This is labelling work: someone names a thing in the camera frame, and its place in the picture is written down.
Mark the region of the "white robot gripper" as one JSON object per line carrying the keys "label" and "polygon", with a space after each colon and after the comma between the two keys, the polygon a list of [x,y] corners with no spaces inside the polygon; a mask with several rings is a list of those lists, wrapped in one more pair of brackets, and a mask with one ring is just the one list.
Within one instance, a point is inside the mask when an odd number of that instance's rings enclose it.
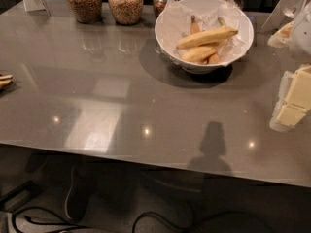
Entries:
{"label": "white robot gripper", "polygon": [[[269,38],[267,44],[273,48],[290,46],[294,59],[311,62],[311,0],[301,0],[294,22],[291,21],[280,28]],[[310,110],[311,65],[302,64],[294,73],[284,73],[280,82],[278,102],[269,126],[278,132],[288,132],[294,129]]]}

